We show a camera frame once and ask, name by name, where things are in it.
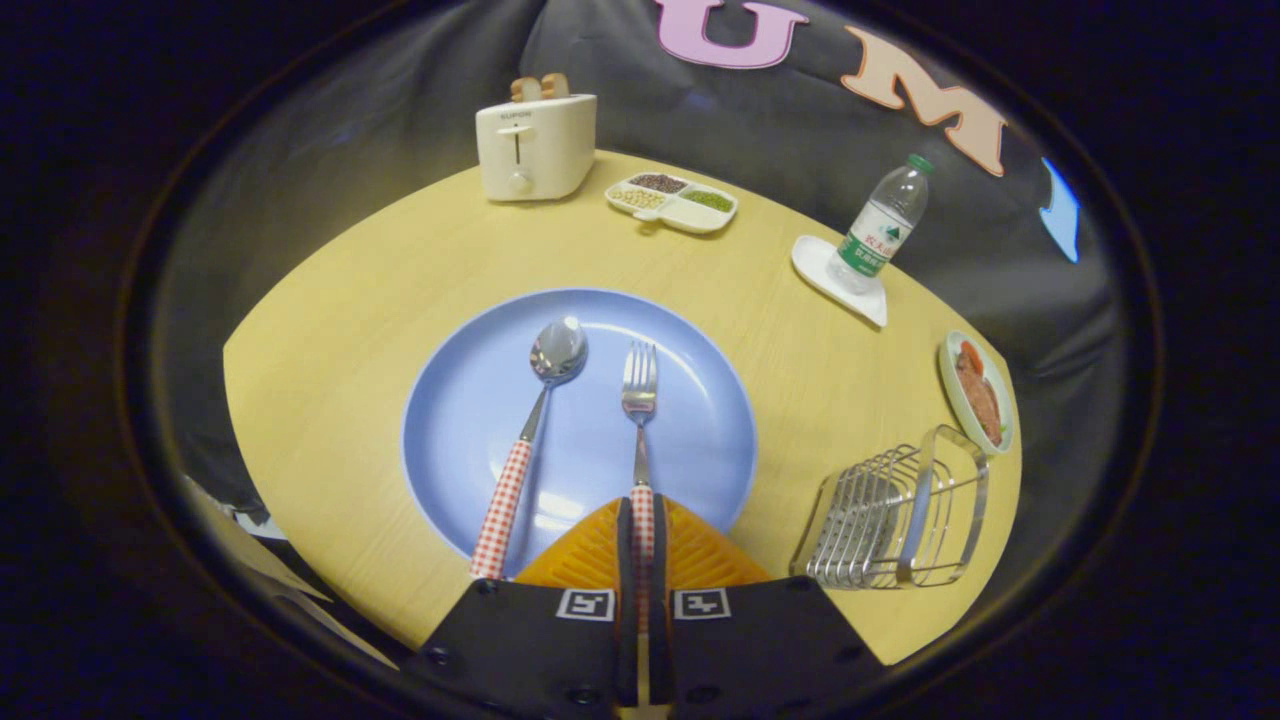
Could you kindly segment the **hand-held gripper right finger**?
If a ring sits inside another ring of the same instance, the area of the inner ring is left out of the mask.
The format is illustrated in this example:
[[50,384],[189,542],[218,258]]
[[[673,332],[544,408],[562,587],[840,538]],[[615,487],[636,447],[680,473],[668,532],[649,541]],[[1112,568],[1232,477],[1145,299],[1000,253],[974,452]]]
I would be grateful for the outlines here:
[[810,577],[772,579],[657,496],[648,700],[669,719],[855,714],[886,666]]

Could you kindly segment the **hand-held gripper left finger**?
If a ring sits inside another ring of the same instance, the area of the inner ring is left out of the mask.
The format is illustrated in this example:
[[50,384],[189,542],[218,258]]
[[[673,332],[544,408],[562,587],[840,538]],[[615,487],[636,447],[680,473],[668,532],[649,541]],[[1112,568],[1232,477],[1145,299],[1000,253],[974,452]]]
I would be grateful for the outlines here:
[[507,717],[617,719],[639,700],[637,516],[612,500],[516,578],[474,580],[404,671]]

